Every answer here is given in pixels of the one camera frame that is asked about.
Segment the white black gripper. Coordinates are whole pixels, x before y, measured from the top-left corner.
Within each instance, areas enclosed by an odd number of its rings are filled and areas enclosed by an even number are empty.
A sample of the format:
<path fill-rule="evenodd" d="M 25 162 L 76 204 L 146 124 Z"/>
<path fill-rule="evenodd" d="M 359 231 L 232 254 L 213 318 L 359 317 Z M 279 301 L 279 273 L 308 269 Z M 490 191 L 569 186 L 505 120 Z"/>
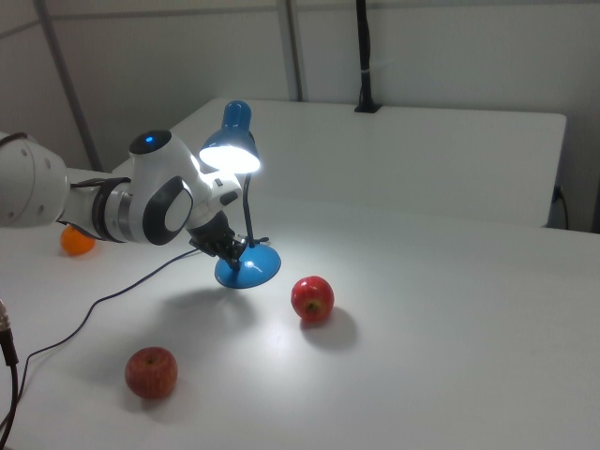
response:
<path fill-rule="evenodd" d="M 186 231 L 194 244 L 209 243 L 205 245 L 206 253 L 219 257 L 237 271 L 248 246 L 247 238 L 237 234 L 231 241 L 216 241 L 231 234 L 223 209 L 239 198 L 239 182 L 229 172 L 202 173 L 195 157 L 187 157 L 186 164 L 186 187 L 190 198 Z"/>

